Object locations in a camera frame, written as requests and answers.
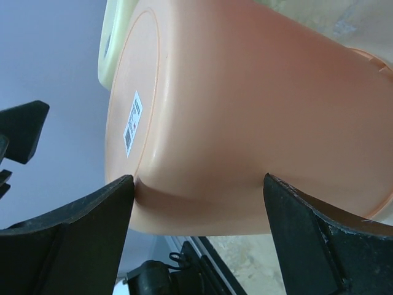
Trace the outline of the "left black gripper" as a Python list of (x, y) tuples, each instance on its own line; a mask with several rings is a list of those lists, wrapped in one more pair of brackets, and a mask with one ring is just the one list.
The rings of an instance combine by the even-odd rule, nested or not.
[[(1, 162), (4, 158), (26, 164), (36, 152), (50, 106), (32, 101), (1, 111)], [(0, 199), (8, 192), (12, 172), (1, 171)]]

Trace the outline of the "orange translucent bucket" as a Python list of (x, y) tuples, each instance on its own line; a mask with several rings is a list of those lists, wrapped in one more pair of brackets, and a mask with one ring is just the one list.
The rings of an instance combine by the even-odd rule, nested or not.
[(115, 69), (131, 15), (138, 0), (107, 0), (98, 55), (98, 80), (107, 90), (112, 87)]

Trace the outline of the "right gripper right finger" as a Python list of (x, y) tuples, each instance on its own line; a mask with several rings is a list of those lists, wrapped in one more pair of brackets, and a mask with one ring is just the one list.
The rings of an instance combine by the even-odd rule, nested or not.
[(287, 294), (392, 294), (392, 226), (271, 174), (263, 198)]

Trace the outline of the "orange printed bucket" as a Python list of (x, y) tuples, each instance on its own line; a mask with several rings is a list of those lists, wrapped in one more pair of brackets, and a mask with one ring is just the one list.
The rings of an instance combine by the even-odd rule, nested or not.
[(267, 233), (266, 174), (392, 222), (391, 68), (252, 1), (139, 1), (105, 144), (130, 228)]

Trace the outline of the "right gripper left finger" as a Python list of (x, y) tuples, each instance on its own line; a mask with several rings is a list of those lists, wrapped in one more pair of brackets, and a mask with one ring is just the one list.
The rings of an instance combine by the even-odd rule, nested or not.
[(1, 230), (1, 294), (112, 294), (133, 200), (124, 175)]

